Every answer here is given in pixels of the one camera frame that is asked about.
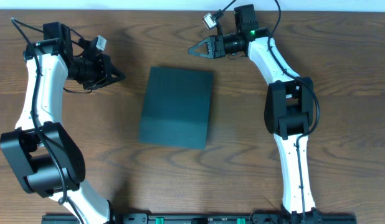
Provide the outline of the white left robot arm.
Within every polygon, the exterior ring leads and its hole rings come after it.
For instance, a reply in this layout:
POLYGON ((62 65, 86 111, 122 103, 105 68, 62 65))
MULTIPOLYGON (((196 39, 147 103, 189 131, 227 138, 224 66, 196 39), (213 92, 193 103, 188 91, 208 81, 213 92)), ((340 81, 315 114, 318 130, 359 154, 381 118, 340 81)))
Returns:
POLYGON ((122 223, 111 203, 86 179, 81 150, 62 126, 66 80, 96 90, 124 79, 103 53, 106 40, 79 39, 82 54, 73 54, 66 36, 48 36, 27 46, 28 83, 21 116, 13 131, 3 133, 1 150, 23 190, 55 200, 76 223, 122 223))

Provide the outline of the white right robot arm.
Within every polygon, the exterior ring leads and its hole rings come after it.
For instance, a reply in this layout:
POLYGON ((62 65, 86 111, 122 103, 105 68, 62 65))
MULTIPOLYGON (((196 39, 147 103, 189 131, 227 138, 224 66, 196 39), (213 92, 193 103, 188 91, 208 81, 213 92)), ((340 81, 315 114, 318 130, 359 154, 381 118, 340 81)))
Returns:
POLYGON ((202 20, 210 35, 189 48, 204 58, 221 58, 243 52, 267 83, 264 120, 278 147, 283 179, 283 215, 278 220, 309 223, 315 218, 307 164, 309 135, 320 117, 318 98, 309 77, 301 77, 283 59, 273 38, 274 30, 260 27, 253 5, 234 9, 236 32, 224 34, 219 19, 223 11, 206 14, 202 20))

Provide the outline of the black storage box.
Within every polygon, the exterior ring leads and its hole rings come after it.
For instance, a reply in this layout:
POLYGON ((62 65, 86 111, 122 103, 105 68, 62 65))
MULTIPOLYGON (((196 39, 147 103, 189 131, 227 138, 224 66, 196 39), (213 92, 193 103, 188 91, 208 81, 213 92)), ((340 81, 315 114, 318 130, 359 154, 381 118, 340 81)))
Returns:
POLYGON ((205 149, 213 73, 151 67, 139 142, 205 149))

